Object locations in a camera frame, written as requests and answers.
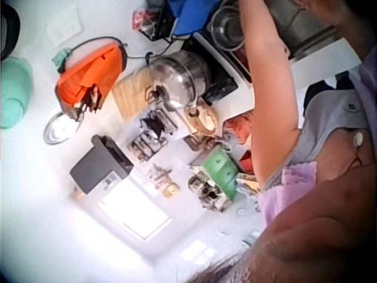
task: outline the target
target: pink towel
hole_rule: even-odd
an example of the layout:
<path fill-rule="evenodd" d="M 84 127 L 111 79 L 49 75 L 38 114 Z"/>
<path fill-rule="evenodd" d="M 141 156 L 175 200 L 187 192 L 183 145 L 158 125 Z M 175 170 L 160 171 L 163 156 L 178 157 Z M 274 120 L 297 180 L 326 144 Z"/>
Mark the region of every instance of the pink towel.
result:
<path fill-rule="evenodd" d="M 282 184 L 259 195 L 266 225 L 316 185 L 317 163 L 292 165 L 282 170 Z"/>

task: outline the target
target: window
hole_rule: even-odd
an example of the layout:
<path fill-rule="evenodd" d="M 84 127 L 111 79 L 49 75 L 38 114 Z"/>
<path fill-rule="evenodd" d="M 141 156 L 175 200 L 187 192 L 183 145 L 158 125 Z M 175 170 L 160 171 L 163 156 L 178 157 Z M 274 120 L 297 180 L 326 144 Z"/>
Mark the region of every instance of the window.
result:
<path fill-rule="evenodd" d="M 134 236 L 151 239 L 171 219 L 132 181 L 124 179 L 101 202 L 99 207 Z"/>
<path fill-rule="evenodd" d="M 197 265 L 208 264 L 210 259 L 214 257 L 216 250 L 208 248 L 208 246 L 200 240 L 196 240 L 179 256 L 186 261 L 192 261 Z"/>

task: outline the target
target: metal pot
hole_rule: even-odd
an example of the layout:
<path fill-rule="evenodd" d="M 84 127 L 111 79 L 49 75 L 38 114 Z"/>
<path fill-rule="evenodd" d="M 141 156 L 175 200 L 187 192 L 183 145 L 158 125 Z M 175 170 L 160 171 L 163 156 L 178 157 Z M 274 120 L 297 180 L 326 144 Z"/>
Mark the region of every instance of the metal pot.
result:
<path fill-rule="evenodd" d="M 185 50 L 155 60 L 150 66 L 150 77 L 155 95 L 172 108 L 194 106 L 210 86 L 205 60 Z"/>
<path fill-rule="evenodd" d="M 233 6 L 223 6 L 213 14 L 210 31 L 214 43 L 222 50 L 233 52 L 244 44 L 240 12 Z"/>

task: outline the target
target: purple cloth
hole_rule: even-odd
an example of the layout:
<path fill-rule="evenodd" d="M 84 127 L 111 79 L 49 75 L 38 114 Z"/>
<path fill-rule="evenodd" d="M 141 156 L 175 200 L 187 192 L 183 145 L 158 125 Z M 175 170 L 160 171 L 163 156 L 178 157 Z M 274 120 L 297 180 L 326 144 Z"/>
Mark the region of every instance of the purple cloth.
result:
<path fill-rule="evenodd" d="M 316 174 L 316 162 L 283 168 L 282 184 L 272 187 L 258 197 L 267 226 L 281 211 L 315 187 Z"/>
<path fill-rule="evenodd" d="M 371 128 L 375 154 L 377 156 L 377 47 L 373 48 L 359 69 L 360 80 L 350 76 L 359 95 Z"/>

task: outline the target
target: green container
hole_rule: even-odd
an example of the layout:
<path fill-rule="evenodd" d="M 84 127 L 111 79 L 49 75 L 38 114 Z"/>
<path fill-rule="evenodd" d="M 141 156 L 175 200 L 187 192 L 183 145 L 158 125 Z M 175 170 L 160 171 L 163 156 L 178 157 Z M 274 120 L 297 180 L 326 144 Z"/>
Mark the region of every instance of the green container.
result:
<path fill-rule="evenodd" d="M 32 69 L 25 59 L 9 57 L 1 62 L 1 128 L 21 121 L 32 92 Z"/>
<path fill-rule="evenodd" d="M 220 147 L 216 147 L 203 162 L 202 167 L 216 185 L 233 200 L 237 194 L 236 176 L 238 168 Z"/>

